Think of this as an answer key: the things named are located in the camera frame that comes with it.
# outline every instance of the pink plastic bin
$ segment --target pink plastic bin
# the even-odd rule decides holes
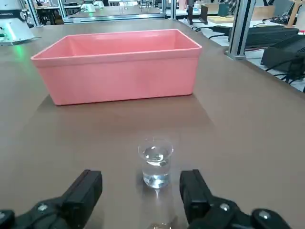
[[[179,30],[70,35],[31,59],[56,105],[191,94],[202,47]]]

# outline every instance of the brown table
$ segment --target brown table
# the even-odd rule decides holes
[[[160,13],[158,8],[149,7],[148,10],[146,8],[141,8],[136,6],[106,6],[103,9],[95,9],[96,12],[88,13],[88,12],[79,12],[68,16],[68,18],[86,18],[86,17],[101,17],[101,16],[115,16],[115,15],[134,15],[134,14],[150,14],[150,13]]]
[[[169,28],[203,46],[191,96],[57,107],[30,61],[67,34]],[[0,49],[1,208],[20,214],[61,195],[89,168],[102,171],[104,192],[88,228],[146,229],[175,216],[179,226],[173,228],[185,228],[178,177],[183,169],[198,168],[215,195],[236,201],[243,211],[270,208],[292,228],[304,228],[302,93],[247,61],[229,59],[221,46],[176,21],[33,32],[42,38]],[[159,198],[140,178],[137,145],[150,136],[166,137],[175,147],[172,185]]]

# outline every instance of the screw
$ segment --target screw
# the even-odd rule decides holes
[[[5,214],[0,212],[0,219],[3,219],[5,217]]]
[[[260,217],[263,217],[264,219],[269,219],[271,216],[270,216],[270,214],[268,213],[268,212],[266,212],[266,211],[260,211],[259,213],[258,213],[258,215],[260,216]]]
[[[230,210],[229,205],[227,205],[227,204],[225,204],[225,203],[221,204],[221,205],[220,205],[220,208],[223,209],[223,210],[225,210],[225,211]]]
[[[47,209],[48,206],[45,205],[45,204],[41,204],[39,207],[38,207],[38,211],[44,211],[45,209]]]

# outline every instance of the metal frame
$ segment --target metal frame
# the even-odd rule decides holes
[[[245,59],[244,48],[248,36],[255,0],[238,0],[231,32],[230,46],[226,54],[234,60]]]
[[[61,12],[62,19],[67,17],[65,7],[63,6],[62,0],[58,0],[59,10]]]
[[[166,13],[152,14],[134,14],[134,15],[116,15],[116,16],[100,16],[100,17],[85,17],[85,18],[63,18],[65,24],[71,23],[89,23],[96,21],[120,21],[134,19],[165,19]]]
[[[166,0],[162,0],[162,13],[166,13]]]
[[[34,21],[34,25],[36,27],[42,26],[32,0],[26,0],[26,1],[27,1],[27,4],[28,4],[28,7],[29,7],[30,15],[31,15],[31,17],[33,18],[33,21]]]
[[[20,5],[21,5],[22,9],[26,9],[25,1],[24,0],[19,0],[19,2],[20,2]]]
[[[177,0],[172,0],[171,2],[171,19],[176,20],[176,7],[177,7]]]

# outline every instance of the water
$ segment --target water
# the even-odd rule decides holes
[[[170,182],[170,154],[166,147],[152,146],[143,151],[143,179],[153,188],[162,188]]]

